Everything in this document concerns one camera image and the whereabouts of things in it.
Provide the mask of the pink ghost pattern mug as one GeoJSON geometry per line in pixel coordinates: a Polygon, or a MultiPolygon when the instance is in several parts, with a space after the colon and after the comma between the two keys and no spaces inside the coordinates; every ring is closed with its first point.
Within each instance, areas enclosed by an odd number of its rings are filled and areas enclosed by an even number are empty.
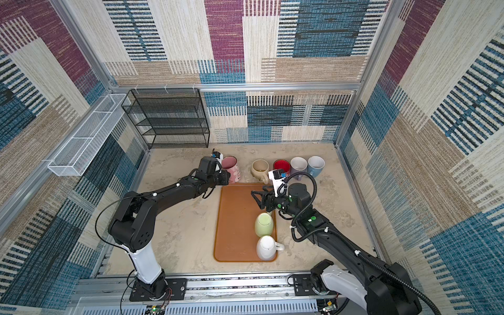
{"type": "Polygon", "coordinates": [[[230,174],[229,183],[234,184],[241,180],[241,172],[238,166],[238,160],[234,156],[227,156],[222,161],[223,169],[230,174]]]}

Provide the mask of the cream marbled mug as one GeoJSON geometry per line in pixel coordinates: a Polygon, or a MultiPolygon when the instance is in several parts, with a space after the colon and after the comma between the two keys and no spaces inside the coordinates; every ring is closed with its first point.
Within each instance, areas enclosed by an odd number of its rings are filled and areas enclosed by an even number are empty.
{"type": "Polygon", "coordinates": [[[251,165],[251,174],[255,179],[268,185],[270,165],[266,160],[255,160],[251,165]]]}

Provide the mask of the red mug black handle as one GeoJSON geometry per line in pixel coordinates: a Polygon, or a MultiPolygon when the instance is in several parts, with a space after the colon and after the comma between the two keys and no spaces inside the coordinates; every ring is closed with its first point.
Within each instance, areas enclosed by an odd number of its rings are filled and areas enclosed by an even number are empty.
{"type": "Polygon", "coordinates": [[[279,160],[276,160],[274,163],[273,163],[273,169],[282,169],[284,171],[284,173],[289,176],[290,175],[290,172],[291,172],[291,165],[290,165],[290,162],[287,161],[287,160],[282,160],[282,159],[279,159],[279,160]]]}

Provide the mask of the purple mug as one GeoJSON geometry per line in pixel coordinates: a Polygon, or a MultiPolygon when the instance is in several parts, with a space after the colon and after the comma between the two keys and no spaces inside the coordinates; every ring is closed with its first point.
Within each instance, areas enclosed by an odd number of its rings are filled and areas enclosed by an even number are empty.
{"type": "Polygon", "coordinates": [[[291,175],[294,179],[300,181],[302,178],[301,173],[306,172],[308,168],[308,162],[302,157],[294,157],[290,161],[291,165],[291,175]]]}

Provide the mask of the orange plastic tray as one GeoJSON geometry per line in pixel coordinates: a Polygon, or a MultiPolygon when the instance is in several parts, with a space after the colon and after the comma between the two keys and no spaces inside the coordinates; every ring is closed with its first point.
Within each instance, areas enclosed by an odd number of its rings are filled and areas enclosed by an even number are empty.
{"type": "Polygon", "coordinates": [[[259,208],[251,192],[262,188],[262,183],[236,183],[222,188],[213,252],[216,261],[261,262],[255,222],[265,211],[259,208]]]}

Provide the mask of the blue mug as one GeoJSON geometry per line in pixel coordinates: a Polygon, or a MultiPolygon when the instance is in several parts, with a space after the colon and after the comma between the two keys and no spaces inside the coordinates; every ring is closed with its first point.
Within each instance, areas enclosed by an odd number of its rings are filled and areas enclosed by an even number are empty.
{"type": "Polygon", "coordinates": [[[320,156],[312,156],[308,159],[308,173],[316,178],[325,167],[325,160],[320,156]]]}

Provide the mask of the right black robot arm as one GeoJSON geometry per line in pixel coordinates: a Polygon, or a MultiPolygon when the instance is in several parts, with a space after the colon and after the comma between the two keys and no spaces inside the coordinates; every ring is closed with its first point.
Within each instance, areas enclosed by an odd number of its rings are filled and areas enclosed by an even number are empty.
{"type": "Polygon", "coordinates": [[[413,286],[403,266],[390,265],[372,256],[313,207],[318,187],[312,175],[304,173],[312,182],[311,193],[301,183],[290,185],[292,176],[282,177],[278,170],[271,171],[270,175],[273,186],[251,192],[259,208],[268,213],[277,211],[289,220],[295,242],[308,240],[346,267],[342,271],[329,261],[316,265],[311,281],[317,294],[341,293],[368,314],[420,314],[423,304],[434,314],[440,313],[432,300],[413,286]]]}

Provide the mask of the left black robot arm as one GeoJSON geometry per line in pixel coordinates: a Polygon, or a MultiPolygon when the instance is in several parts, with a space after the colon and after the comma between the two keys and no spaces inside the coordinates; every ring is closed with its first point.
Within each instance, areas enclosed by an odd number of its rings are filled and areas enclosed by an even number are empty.
{"type": "Polygon", "coordinates": [[[176,183],[152,192],[129,192],[119,202],[108,233],[126,251],[135,268],[131,301],[168,298],[171,290],[152,249],[156,217],[186,200],[207,198],[216,186],[228,185],[230,173],[223,169],[222,161],[223,155],[214,151],[200,160],[199,168],[176,183]]]}

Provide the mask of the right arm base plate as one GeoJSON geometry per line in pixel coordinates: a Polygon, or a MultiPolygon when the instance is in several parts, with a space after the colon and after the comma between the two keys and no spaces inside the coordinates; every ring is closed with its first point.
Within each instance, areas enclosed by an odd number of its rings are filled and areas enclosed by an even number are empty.
{"type": "Polygon", "coordinates": [[[328,292],[316,274],[293,274],[288,283],[293,286],[295,296],[325,295],[328,292]]]}

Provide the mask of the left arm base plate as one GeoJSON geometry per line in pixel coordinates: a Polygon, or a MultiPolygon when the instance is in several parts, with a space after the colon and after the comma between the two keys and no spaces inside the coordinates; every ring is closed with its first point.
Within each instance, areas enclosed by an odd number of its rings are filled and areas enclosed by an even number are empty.
{"type": "Polygon", "coordinates": [[[165,283],[159,288],[148,285],[136,279],[132,292],[129,296],[130,302],[148,301],[182,301],[185,298],[187,278],[166,278],[165,283]]]}

